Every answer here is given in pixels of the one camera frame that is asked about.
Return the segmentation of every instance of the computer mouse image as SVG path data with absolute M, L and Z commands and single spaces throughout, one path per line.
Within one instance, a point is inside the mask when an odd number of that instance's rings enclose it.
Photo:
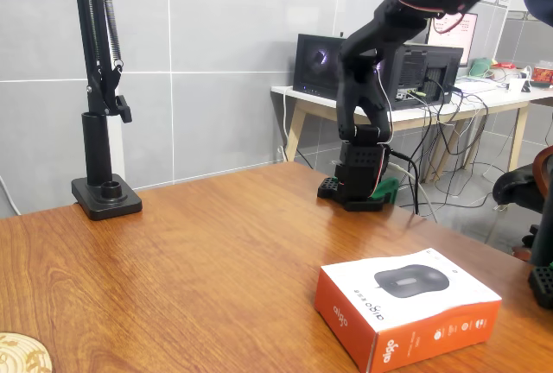
M 437 269 L 425 265 L 408 265 L 400 269 L 378 272 L 378 285 L 397 298 L 409 298 L 449 287 L 449 279 Z

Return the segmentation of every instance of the logo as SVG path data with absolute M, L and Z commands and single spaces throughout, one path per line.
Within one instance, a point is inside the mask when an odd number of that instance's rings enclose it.
M 334 306 L 334 314 L 338 316 L 338 320 L 340 321 L 340 327 L 347 326 L 347 320 L 344 317 L 344 314 L 340 312 L 340 309 L 337 306 Z
M 394 343 L 394 340 L 390 340 L 388 342 L 388 346 L 386 347 L 386 353 L 384 353 L 382 356 L 384 356 L 384 363 L 388 363 L 391 360 L 391 354 L 398 348 L 399 345 Z

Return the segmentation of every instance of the black clamp stand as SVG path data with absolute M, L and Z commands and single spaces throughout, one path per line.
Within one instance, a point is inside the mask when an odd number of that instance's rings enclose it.
M 82 115 L 86 177 L 73 180 L 71 191 L 91 220 L 115 218 L 142 210 L 142 201 L 111 172 L 106 116 L 130 123 L 130 108 L 116 90 L 123 62 L 111 0 L 77 0 L 85 54 L 88 110 Z
M 71 192 L 86 216 L 103 220 L 140 212 L 142 201 L 118 174 L 111 173 L 106 116 L 82 115 L 85 135 L 86 177 L 71 182 Z
M 348 212 L 382 211 L 384 205 L 390 202 L 390 194 L 381 199 L 372 199 L 371 196 L 378 177 L 384 175 L 389 158 L 390 147 L 387 145 L 356 147 L 350 142 L 343 142 L 336 177 L 325 179 L 319 186 L 317 196 L 334 200 Z

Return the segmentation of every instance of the small box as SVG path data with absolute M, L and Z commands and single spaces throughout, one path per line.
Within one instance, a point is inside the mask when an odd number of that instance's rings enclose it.
M 536 66 L 532 72 L 532 81 L 553 84 L 553 69 Z
M 487 341 L 501 298 L 435 250 L 321 267 L 315 308 L 359 371 Z

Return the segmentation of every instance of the screen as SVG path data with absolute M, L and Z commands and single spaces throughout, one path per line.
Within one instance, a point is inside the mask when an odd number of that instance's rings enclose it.
M 461 65 L 468 65 L 468 56 L 470 55 L 470 47 L 473 44 L 474 30 L 476 29 L 476 19 L 478 15 L 467 13 L 461 23 L 453 28 L 450 32 L 440 35 L 438 32 L 446 30 L 454 25 L 461 14 L 445 15 L 442 19 L 435 19 L 430 23 L 429 38 L 426 43 L 438 47 L 462 47 L 463 56 Z
M 302 82 L 338 89 L 340 46 L 341 41 L 306 39 L 302 56 Z

